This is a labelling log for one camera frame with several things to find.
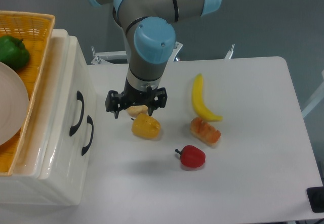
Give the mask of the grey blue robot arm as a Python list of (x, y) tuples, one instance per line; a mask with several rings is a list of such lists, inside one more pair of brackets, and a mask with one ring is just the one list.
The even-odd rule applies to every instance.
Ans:
[(128, 45), (123, 92), (109, 91), (105, 107), (115, 116), (132, 106), (145, 105), (152, 114), (164, 108), (166, 89), (159, 86), (176, 44), (173, 23), (217, 11), (222, 0), (89, 0), (96, 7), (112, 3), (114, 19)]

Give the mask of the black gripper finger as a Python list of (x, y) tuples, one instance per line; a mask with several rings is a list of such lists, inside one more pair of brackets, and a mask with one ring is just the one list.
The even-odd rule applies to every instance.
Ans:
[(115, 119), (119, 116), (121, 98), (122, 95), (117, 91), (110, 90), (105, 100), (106, 112), (112, 113)]
[(152, 96), (148, 102), (148, 115), (152, 116), (153, 112), (159, 108), (164, 108), (167, 103), (167, 91), (165, 87), (157, 88), (152, 91)]

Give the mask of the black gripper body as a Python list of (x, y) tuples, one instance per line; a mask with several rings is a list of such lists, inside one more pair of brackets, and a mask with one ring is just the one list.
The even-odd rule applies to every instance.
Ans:
[(155, 90), (152, 86), (145, 86), (144, 89), (135, 89), (126, 80), (124, 91), (121, 94), (120, 109), (127, 109), (130, 106), (148, 105), (152, 96), (152, 91)]

